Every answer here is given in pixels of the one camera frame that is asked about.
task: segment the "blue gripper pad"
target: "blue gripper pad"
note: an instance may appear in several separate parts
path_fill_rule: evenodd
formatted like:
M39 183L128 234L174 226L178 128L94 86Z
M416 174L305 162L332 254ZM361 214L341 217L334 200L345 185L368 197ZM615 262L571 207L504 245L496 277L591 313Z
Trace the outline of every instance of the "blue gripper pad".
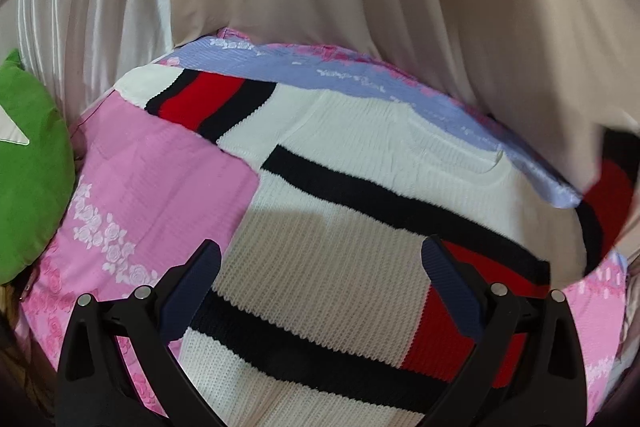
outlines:
M455 266L452 254L444 249L438 240L427 237L422 243L422 267L460 334L478 343L484 332L482 307Z
M159 311L158 333L164 344L184 335L218 276L221 263L220 247L214 241L206 240L184 265L182 277Z

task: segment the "pink bed sheet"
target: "pink bed sheet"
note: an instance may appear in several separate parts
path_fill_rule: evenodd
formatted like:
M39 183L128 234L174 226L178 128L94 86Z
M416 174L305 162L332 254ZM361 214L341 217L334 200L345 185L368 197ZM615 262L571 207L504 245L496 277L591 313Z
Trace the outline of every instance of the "pink bed sheet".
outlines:
M72 139L86 150L78 188L22 306L54 367L79 295L118 299L154 285L206 238L224 251L258 184L242 160L117 92ZM160 412L128 339L120 347L145 405Z

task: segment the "black stripe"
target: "black stripe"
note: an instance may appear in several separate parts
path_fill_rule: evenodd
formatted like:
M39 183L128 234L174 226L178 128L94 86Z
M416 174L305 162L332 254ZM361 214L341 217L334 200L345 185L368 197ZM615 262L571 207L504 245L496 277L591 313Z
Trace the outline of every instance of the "black stripe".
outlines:
M437 378L314 344L239 310L212 291L191 328L270 377L366 403L425 414L447 387ZM492 390L488 402L495 403L498 396L500 391Z
M169 98L177 96L185 87L191 84L199 74L200 72L195 70L182 70L182 73L178 75L178 78L174 80L171 86L146 102L145 110L152 115L158 116L162 104L169 100Z
M585 277L594 271L602 261L602 246L604 232L602 225L596 216L593 207L586 201L581 201L575 209L582 227L582 240L587 250L587 266L584 270Z
M258 109L273 94L275 82L245 80L240 89L214 114L202 121L198 133L212 143Z
M640 138L625 131L606 129L602 144L602 158L611 160L625 171L631 186L638 180L640 168Z
M282 146L273 150L262 169L321 200L348 206L395 229L438 235L484 255L538 285L549 284L549 263L540 261L511 239L487 230L445 208L405 198L363 180L332 171Z

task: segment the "black and red striped sleeve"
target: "black and red striped sleeve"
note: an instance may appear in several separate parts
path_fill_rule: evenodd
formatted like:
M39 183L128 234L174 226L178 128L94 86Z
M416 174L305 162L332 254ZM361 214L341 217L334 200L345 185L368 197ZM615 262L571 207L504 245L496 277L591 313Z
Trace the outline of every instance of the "black and red striped sleeve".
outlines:
M183 70L145 110L217 142L273 94L274 82L248 80L206 71Z
M597 268L625 226L639 167L640 138L629 132L606 129L600 179L576 208L587 252L585 275Z

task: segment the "bed sheet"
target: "bed sheet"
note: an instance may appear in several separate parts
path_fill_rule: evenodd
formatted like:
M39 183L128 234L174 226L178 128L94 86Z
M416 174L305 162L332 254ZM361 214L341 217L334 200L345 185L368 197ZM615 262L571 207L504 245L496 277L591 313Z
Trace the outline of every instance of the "bed sheet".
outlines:
M162 63L278 80L353 96L406 100L442 129L484 149L521 158L539 190L570 206L577 195L499 124L472 113L390 66L341 48L255 46L233 32L203 38ZM57 366L75 299L120 298L155 283L183 263L204 237L224 248L257 187L249 167L181 126L148 115L111 92L83 117L73 135L84 165L58 234L40 262L40 275L23 311L47 356ZM225 215L204 212L212 198L227 198ZM567 289L580 334L589 383L590 417L597 410L616 352L624 309L625 263L611 254L589 278ZM144 403L161 411L132 352L121 347ZM179 344L173 345L174 352Z

